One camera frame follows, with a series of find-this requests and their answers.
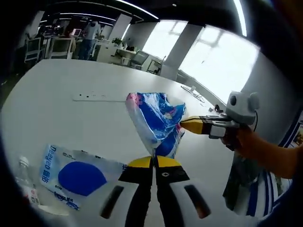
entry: plastic bag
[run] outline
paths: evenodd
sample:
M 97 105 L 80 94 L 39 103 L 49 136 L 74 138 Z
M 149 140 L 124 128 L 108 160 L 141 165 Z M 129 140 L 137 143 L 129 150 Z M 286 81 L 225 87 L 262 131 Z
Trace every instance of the plastic bag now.
M 83 150 L 68 150 L 56 145 L 47 145 L 40 167 L 40 182 L 48 190 L 53 192 L 56 198 L 76 210 L 80 208 L 80 205 L 86 196 L 72 193 L 64 188 L 59 182 L 58 175 L 62 173 L 62 170 L 67 165 L 79 162 L 96 167 L 99 172 L 101 172 L 102 177 L 104 177 L 103 183 L 118 180 L 121 173 L 127 166 L 123 163 L 88 154 Z M 77 179 L 77 176 L 74 175 L 67 177 Z M 97 180 L 99 179 L 88 179 L 89 183 L 94 183 Z
M 185 103 L 171 105 L 165 93 L 130 93 L 125 104 L 149 153 L 174 158 L 184 135 L 179 122 Z

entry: computer monitor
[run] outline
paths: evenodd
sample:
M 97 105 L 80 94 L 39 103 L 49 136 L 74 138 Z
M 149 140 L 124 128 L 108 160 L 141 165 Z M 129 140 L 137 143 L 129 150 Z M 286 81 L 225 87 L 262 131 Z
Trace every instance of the computer monitor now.
M 72 36 L 79 36 L 80 35 L 80 33 L 81 33 L 81 29 L 74 29 L 73 31 L 72 31 L 72 33 L 71 33 L 71 35 Z

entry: ceiling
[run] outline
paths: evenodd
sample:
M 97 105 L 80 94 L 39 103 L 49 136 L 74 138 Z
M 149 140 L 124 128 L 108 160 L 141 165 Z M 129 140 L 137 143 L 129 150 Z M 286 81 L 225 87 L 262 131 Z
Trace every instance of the ceiling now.
M 242 35 L 234 0 L 127 0 L 159 19 L 186 20 L 195 25 L 213 25 Z M 297 75 L 302 62 L 301 47 L 296 34 L 277 12 L 270 0 L 241 0 L 247 37 L 290 79 Z M 118 0 L 48 0 L 42 20 L 70 18 L 59 13 L 87 13 L 112 19 L 124 13 L 132 16 L 131 23 L 159 21 L 155 17 Z M 113 24 L 106 18 L 92 17 Z

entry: blue stripe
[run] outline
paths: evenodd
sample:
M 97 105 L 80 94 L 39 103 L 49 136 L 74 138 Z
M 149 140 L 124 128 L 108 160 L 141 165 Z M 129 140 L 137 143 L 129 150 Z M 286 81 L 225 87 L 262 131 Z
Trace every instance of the blue stripe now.
M 269 207 L 269 191 L 268 191 L 268 181 L 267 181 L 267 172 L 263 171 L 263 178 L 265 183 L 265 208 L 263 216 L 266 216 L 268 214 L 268 207 Z
M 257 181 L 250 186 L 250 200 L 248 202 L 248 208 L 247 208 L 246 215 L 250 215 L 252 217 L 255 216 L 256 209 L 257 209 L 258 182 L 259 182 L 259 176 L 258 176 Z
M 287 133 L 285 134 L 284 138 L 282 139 L 282 141 L 279 144 L 280 147 L 284 147 L 285 144 L 287 143 L 290 135 L 294 131 L 294 128 L 295 128 L 296 124 L 298 123 L 298 120 L 300 118 L 300 115 L 301 115 L 302 111 L 303 111 L 303 107 L 300 108 L 300 110 L 297 112 L 296 116 L 294 117 L 293 123 L 291 124 L 291 126 L 289 127 L 289 130 L 287 131 Z
M 273 210 L 274 205 L 274 186 L 273 186 L 273 180 L 271 179 L 271 174 L 268 172 L 269 175 L 269 181 L 270 181 L 270 189 L 271 189 L 271 208 L 270 211 Z
M 293 131 L 293 133 L 292 133 L 292 135 L 290 136 L 288 142 L 287 142 L 286 145 L 285 145 L 286 148 L 287 148 L 287 147 L 289 146 L 289 144 L 293 141 L 293 139 L 294 139 L 296 133 L 298 132 L 298 129 L 299 129 L 299 128 L 300 128 L 300 124 L 297 123 L 297 125 L 296 125 L 296 127 L 295 127 L 295 129 L 294 129 L 294 131 Z

